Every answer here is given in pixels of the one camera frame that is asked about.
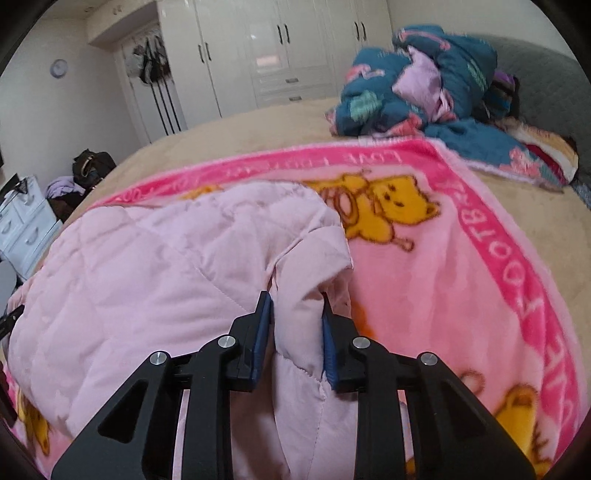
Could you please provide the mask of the white glossy wardrobe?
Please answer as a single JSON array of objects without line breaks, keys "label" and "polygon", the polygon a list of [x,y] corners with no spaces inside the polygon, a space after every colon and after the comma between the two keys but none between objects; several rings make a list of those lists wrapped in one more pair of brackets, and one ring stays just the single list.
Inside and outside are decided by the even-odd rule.
[{"label": "white glossy wardrobe", "polygon": [[160,1],[187,126],[339,95],[356,54],[386,47],[385,1]]}]

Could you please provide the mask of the white drawer chest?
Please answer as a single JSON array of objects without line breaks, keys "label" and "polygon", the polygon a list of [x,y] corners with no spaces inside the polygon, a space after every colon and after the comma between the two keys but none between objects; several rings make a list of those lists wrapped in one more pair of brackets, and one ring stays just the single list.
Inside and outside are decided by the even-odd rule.
[{"label": "white drawer chest", "polygon": [[35,176],[14,174],[1,189],[1,259],[21,281],[33,275],[62,222],[41,192]]}]

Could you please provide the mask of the round wall clock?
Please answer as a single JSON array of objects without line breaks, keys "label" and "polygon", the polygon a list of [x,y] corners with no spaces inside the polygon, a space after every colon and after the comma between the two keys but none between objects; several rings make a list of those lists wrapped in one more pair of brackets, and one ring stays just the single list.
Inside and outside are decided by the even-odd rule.
[{"label": "round wall clock", "polygon": [[68,62],[65,59],[56,59],[50,66],[50,74],[55,79],[63,78],[68,72]]}]

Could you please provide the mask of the bags hanging on door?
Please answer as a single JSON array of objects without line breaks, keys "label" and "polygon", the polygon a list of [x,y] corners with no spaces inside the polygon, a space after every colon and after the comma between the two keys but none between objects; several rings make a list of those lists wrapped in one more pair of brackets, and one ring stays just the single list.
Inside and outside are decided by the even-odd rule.
[{"label": "bags hanging on door", "polygon": [[143,44],[136,45],[125,60],[125,69],[129,78],[137,78],[144,85],[168,79],[171,69],[161,36],[146,37]]}]

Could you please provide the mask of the lilac cloth pile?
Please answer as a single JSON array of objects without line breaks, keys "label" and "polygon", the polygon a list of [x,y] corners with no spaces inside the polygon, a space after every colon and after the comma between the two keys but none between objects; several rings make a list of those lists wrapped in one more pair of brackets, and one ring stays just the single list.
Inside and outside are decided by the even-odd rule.
[{"label": "lilac cloth pile", "polygon": [[78,185],[72,176],[60,176],[48,184],[45,190],[45,197],[47,199],[53,199],[71,193],[84,196],[85,189]]}]

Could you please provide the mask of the pink bear fleece blanket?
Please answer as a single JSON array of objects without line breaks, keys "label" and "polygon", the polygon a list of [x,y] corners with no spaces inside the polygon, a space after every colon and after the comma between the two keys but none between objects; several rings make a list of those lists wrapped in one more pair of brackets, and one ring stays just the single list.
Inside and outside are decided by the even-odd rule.
[{"label": "pink bear fleece blanket", "polygon": [[[369,322],[332,311],[394,354],[436,354],[526,455],[533,479],[551,477],[588,410],[570,312],[525,233],[441,142],[346,141],[241,155],[152,176],[87,211],[263,181],[314,190],[338,213],[348,240],[394,244],[408,254],[391,314]],[[1,321],[1,475],[54,479],[81,432],[52,467],[27,433],[7,360],[23,312],[9,300]]]}]

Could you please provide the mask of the grey padded headboard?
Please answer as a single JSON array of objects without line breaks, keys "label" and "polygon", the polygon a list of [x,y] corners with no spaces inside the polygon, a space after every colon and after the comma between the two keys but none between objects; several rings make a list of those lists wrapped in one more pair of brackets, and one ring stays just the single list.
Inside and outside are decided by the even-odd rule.
[{"label": "grey padded headboard", "polygon": [[590,182],[590,82],[579,63],[528,41],[479,36],[497,51],[501,70],[520,81],[520,115],[530,125],[573,138],[578,179]]}]

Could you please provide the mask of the black bag on floor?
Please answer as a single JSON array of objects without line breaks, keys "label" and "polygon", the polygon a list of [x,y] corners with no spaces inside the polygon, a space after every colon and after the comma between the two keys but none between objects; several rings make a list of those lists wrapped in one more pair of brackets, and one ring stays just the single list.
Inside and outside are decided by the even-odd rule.
[{"label": "black bag on floor", "polygon": [[73,159],[73,180],[83,189],[91,190],[115,168],[116,164],[107,152],[86,149]]}]

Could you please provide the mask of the blue floral quilt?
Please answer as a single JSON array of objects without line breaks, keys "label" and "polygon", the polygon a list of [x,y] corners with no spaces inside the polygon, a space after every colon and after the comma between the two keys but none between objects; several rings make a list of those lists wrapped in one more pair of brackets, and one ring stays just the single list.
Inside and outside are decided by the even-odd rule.
[{"label": "blue floral quilt", "polygon": [[483,39],[412,25],[394,32],[390,49],[360,50],[339,104],[327,114],[332,135],[442,141],[477,167],[560,190],[560,166],[521,137],[519,82],[498,67]]}]

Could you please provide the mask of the beige bed cover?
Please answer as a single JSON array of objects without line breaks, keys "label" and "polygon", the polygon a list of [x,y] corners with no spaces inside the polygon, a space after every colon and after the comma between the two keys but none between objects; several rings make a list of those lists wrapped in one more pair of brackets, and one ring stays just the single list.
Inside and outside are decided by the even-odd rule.
[{"label": "beige bed cover", "polygon": [[[332,100],[253,110],[165,137],[124,160],[70,216],[167,170],[238,154],[331,141],[325,111]],[[480,174],[550,267],[578,323],[590,320],[590,211],[572,190],[551,193],[523,182]]]}]

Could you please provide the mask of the white room door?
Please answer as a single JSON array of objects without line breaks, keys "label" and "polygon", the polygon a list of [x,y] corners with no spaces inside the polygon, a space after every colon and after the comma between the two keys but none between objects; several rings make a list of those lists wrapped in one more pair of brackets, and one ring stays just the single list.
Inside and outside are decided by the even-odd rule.
[{"label": "white room door", "polygon": [[172,75],[157,84],[144,85],[139,79],[129,78],[126,74],[125,60],[132,49],[143,44],[146,37],[154,35],[160,35],[163,39],[158,22],[152,22],[124,38],[114,52],[127,108],[143,146],[187,129]]}]

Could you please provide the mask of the pink quilted jacket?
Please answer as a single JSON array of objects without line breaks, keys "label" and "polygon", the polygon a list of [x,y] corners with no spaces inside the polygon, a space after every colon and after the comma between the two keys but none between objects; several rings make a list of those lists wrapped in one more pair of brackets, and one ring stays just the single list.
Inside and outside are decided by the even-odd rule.
[{"label": "pink quilted jacket", "polygon": [[358,404],[322,368],[322,305],[369,322],[394,310],[410,257],[348,240],[314,190],[246,182],[194,199],[97,207],[66,228],[10,299],[8,369],[52,467],[151,353],[197,351],[273,298],[263,383],[232,398],[239,479],[349,479]]}]

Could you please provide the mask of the striped red yellow blanket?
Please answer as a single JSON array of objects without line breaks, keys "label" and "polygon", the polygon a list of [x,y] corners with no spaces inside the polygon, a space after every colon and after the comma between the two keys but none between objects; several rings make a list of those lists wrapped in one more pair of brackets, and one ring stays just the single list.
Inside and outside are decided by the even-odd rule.
[{"label": "striped red yellow blanket", "polygon": [[576,142],[572,138],[510,117],[497,121],[496,126],[526,149],[525,153],[516,149],[510,153],[511,171],[543,182],[549,188],[562,189],[571,184],[579,167]]}]

